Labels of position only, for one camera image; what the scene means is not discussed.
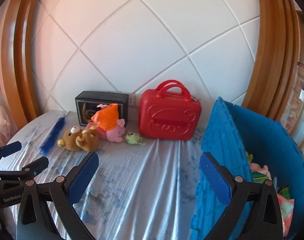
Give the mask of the brown bear plush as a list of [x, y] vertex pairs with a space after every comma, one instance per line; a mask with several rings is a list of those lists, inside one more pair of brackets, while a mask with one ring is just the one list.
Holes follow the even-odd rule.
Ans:
[[57, 145], [69, 151], [84, 150], [90, 153], [99, 149], [99, 140], [99, 133], [96, 126], [91, 126], [88, 129], [81, 129], [79, 126], [74, 126], [64, 132], [63, 139], [59, 139]]

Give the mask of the pink pig plush orange dress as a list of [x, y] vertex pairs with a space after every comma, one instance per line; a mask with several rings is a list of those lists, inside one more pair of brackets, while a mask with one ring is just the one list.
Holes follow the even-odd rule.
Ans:
[[110, 142], [122, 142], [125, 134], [125, 120], [119, 118], [118, 105], [100, 104], [98, 111], [91, 117], [91, 121], [86, 128], [96, 126], [99, 138]]

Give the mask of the green one-eyed monster plush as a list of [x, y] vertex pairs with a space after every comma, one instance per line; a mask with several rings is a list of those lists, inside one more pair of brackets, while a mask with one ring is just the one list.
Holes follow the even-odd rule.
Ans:
[[125, 140], [131, 145], [146, 145], [146, 143], [143, 142], [143, 137], [139, 133], [128, 132]]

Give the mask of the pink sanitary pad pack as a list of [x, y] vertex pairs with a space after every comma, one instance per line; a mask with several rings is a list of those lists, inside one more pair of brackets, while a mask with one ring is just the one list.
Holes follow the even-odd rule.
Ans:
[[277, 193], [277, 198], [282, 216], [283, 237], [287, 237], [292, 222], [295, 200], [291, 199], [290, 190], [288, 187], [282, 188]]

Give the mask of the blue feather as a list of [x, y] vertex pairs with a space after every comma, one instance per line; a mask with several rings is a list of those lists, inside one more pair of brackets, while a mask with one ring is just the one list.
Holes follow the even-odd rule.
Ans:
[[46, 156], [49, 154], [49, 152], [54, 147], [55, 143], [57, 142], [57, 139], [63, 130], [65, 124], [66, 124], [66, 118], [67, 118], [68, 112], [65, 113], [65, 115], [59, 117], [54, 124], [54, 126], [51, 128], [49, 134], [45, 138], [45, 140], [40, 145], [40, 154], [42, 156]]

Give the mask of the blue plastic storage crate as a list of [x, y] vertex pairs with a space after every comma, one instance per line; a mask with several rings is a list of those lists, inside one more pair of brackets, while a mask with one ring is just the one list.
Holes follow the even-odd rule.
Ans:
[[304, 159], [298, 146], [276, 121], [218, 98], [201, 143], [234, 176], [252, 181], [247, 155], [267, 166], [279, 188], [288, 187], [294, 211], [287, 239], [304, 239]]

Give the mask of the light blue bed sheet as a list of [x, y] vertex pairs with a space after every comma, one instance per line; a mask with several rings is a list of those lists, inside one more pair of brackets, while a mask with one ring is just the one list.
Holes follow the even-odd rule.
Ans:
[[[27, 124], [9, 141], [22, 150], [0, 161], [0, 170], [20, 170], [41, 157], [40, 145], [61, 116], [65, 129], [78, 125], [74, 112], [51, 111]], [[189, 239], [200, 177], [204, 128], [189, 141], [146, 139], [146, 145], [100, 142], [99, 168], [74, 209], [95, 239]], [[49, 165], [35, 178], [52, 182], [67, 175], [86, 152], [54, 146]]]

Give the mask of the red mini suitcase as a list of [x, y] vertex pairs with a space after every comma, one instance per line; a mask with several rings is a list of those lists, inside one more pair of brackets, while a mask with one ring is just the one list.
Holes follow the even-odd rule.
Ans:
[[138, 127], [147, 138], [182, 140], [192, 138], [202, 106], [177, 80], [166, 80], [141, 95]]

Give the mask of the wooden frame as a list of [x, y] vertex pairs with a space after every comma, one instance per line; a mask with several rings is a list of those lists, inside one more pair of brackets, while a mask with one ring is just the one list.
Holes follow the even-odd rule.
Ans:
[[33, 80], [38, 0], [0, 0], [0, 85], [17, 129], [41, 115]]

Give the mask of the white wall socket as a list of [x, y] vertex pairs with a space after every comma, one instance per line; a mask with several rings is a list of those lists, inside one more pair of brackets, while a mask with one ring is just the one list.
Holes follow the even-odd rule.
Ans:
[[128, 105], [129, 105], [129, 107], [135, 107], [136, 106], [136, 95], [135, 94], [129, 94], [128, 95]]

